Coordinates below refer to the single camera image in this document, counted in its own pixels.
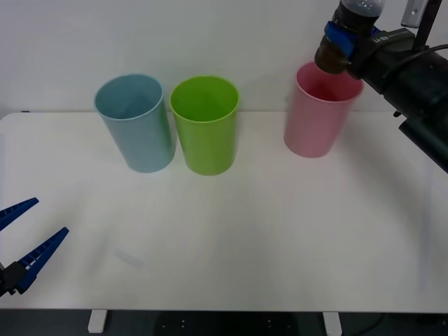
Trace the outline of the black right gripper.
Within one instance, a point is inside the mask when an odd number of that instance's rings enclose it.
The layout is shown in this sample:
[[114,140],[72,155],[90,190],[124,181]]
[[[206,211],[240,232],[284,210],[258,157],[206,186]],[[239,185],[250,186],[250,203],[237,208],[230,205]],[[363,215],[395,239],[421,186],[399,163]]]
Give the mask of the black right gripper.
[[338,47],[350,64],[346,72],[356,79],[371,76],[377,80],[403,77],[405,81],[418,78],[418,63],[413,61],[399,66],[398,63],[413,55],[415,34],[401,28],[380,31],[375,26],[371,36],[361,36],[328,22],[324,29],[329,42]]

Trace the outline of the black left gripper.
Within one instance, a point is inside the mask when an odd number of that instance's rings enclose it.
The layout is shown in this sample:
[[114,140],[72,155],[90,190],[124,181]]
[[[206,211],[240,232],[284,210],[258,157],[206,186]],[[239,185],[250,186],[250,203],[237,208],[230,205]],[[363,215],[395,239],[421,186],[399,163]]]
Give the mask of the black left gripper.
[[[13,221],[38,203],[39,200],[33,197],[0,210],[0,230],[9,226]],[[1,265],[0,296],[7,293],[14,295],[15,293],[23,294],[26,292],[68,233],[69,229],[63,227],[18,261],[13,262],[7,267]]]

